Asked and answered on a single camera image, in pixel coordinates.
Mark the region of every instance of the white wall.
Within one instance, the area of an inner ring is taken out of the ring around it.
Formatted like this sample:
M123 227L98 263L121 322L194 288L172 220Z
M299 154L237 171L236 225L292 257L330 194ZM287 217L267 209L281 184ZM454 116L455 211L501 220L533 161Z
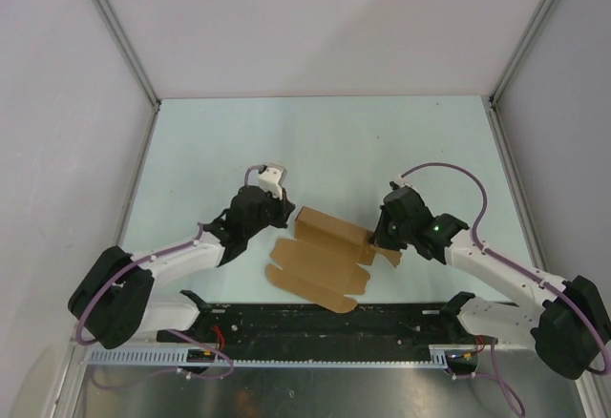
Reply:
M0 0L0 416L38 416L152 112L90 0Z
M609 311L610 93L611 0L560 0L500 104L550 268Z
M111 0L161 97L489 94L538 0Z

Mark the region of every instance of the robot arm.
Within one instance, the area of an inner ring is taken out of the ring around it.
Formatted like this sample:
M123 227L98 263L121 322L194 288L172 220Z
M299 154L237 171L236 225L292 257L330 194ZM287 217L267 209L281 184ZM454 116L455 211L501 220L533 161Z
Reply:
M274 164L258 168L259 185L246 183L229 208L209 224L200 224L195 236L154 251L130 254L118 246L105 250L68 303L79 319L77 339L83 325L107 349L137 333L188 329L204 302L188 291L173 297L156 296L154 291L233 261L265 227L286 228L295 209L282 187L286 170Z
M459 268L516 304L490 303L471 293L459 293L441 311L457 342L466 334L488 335L533 349L566 378L577 379L583 373L600 349L586 325L566 304L566 298L587 317L606 344L611 338L611 322L593 283L581 276L570 282L532 267L520 267L536 278L533 280L508 266L513 262L485 241L481 242L483 247L477 245L474 232L462 220L448 214L434 217L405 181L392 182L390 187L392 192L384 198L372 243L393 250L411 245L425 259Z

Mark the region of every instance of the white table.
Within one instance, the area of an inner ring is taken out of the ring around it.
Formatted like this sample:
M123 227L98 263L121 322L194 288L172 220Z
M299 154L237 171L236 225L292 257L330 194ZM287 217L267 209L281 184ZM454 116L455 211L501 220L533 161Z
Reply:
M374 229L389 181L419 163L441 160L474 172L490 196L480 234L530 264L485 110L478 96L293 97L164 100L137 188L123 247L161 247L210 221L242 185L246 167L274 161L288 169L284 186L297 211L307 205ZM481 197L448 169L413 175L434 214L469 224ZM276 239L269 228L227 265L172 283L213 303L301 303L272 286L264 267ZM413 249L392 268L376 258L361 303L446 301L459 291L505 300L461 271L425 261Z

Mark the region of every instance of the cardboard box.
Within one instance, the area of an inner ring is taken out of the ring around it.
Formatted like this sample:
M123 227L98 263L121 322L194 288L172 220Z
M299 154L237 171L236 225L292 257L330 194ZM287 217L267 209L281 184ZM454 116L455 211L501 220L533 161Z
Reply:
M369 244L371 232L363 227L304 207L295 220L295 238L278 239L265 275L284 289L336 313L347 313L357 302L347 297L363 295L369 272L358 263L371 265L376 253L393 266L400 251Z

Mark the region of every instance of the unfolded cardboard box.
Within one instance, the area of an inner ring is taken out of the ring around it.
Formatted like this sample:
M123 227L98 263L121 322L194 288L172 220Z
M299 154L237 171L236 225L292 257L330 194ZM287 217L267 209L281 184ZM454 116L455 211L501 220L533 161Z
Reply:
M371 232L333 216L304 207L295 220L295 239L278 239L265 275L277 287L336 313L347 313L365 294L371 265L382 254L393 265L401 252L369 244Z

